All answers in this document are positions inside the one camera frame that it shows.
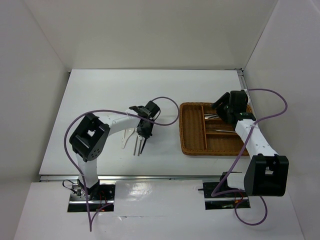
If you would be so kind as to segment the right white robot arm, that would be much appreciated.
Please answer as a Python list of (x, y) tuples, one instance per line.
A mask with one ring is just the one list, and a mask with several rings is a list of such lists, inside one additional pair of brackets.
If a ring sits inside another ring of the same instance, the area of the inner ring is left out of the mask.
[(211, 104), (243, 141), (238, 156), (247, 151), (251, 158), (246, 173), (233, 172), (234, 162), (211, 193), (212, 197), (230, 196), (234, 191), (243, 191), (247, 196), (282, 197), (286, 192), (289, 160), (267, 142), (259, 128), (263, 119), (256, 119), (253, 113), (247, 112), (248, 102), (245, 90), (232, 90)]

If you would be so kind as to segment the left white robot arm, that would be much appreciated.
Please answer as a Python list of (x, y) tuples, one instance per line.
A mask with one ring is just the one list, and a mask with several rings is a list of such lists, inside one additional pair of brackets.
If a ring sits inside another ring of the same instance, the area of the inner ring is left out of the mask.
[(152, 136), (154, 126), (152, 122), (160, 112), (160, 107), (150, 100), (145, 106), (131, 106), (124, 113), (112, 112), (102, 118), (94, 113), (85, 114), (69, 138), (80, 170), (77, 182), (83, 196), (93, 200), (99, 195), (97, 159), (103, 151), (108, 136), (134, 129), (138, 140), (146, 140)]

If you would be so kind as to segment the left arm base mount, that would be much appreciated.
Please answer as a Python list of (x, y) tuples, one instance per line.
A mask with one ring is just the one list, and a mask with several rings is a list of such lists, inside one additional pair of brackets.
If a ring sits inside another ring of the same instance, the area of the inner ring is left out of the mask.
[[(70, 190), (67, 211), (69, 213), (86, 212), (86, 194), (81, 187), (71, 180), (63, 180), (62, 186), (67, 190)], [(102, 212), (113, 212), (115, 191), (116, 185), (114, 183), (100, 185), (96, 191), (88, 196), (90, 212), (97, 212), (98, 209), (102, 207)]]

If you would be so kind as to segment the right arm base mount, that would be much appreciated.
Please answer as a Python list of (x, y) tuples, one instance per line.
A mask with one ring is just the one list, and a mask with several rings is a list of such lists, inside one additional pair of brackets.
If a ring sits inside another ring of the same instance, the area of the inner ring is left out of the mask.
[(238, 205), (239, 209), (250, 208), (250, 201), (244, 192), (229, 192), (212, 197), (213, 190), (218, 185), (218, 182), (203, 182), (198, 189), (204, 197), (204, 205), (206, 210), (228, 210), (234, 209)]

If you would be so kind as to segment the silver table knife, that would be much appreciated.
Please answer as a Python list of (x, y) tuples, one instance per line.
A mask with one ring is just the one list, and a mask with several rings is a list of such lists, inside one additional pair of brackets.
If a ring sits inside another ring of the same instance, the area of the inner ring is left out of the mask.
[(235, 131), (232, 131), (232, 130), (221, 130), (221, 129), (213, 129), (212, 131), (220, 132), (220, 133), (236, 133)]

